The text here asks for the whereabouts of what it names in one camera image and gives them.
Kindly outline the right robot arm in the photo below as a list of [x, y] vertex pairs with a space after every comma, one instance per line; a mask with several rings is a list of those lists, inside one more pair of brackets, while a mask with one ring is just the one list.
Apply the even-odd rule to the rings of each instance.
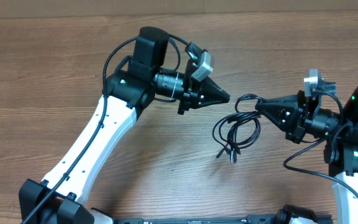
[[261, 100], [256, 110], [285, 133], [287, 140], [301, 143], [306, 134], [325, 142], [325, 176], [333, 182], [341, 223], [358, 222], [358, 87], [335, 113], [321, 108], [322, 96], [337, 101], [336, 86], [330, 83], [307, 88], [295, 95]]

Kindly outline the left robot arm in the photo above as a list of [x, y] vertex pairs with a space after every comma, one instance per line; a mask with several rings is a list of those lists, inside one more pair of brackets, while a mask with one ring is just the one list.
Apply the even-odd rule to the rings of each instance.
[[133, 54], [112, 74], [103, 72], [98, 105], [69, 151], [40, 182], [29, 179], [21, 187], [24, 223], [113, 223], [112, 216], [85, 205], [103, 165], [143, 110], [153, 101], [178, 102], [179, 114], [229, 102], [229, 94], [210, 78], [214, 58], [207, 50], [186, 42], [189, 60], [179, 72], [163, 66], [177, 36], [146, 26], [131, 42]]

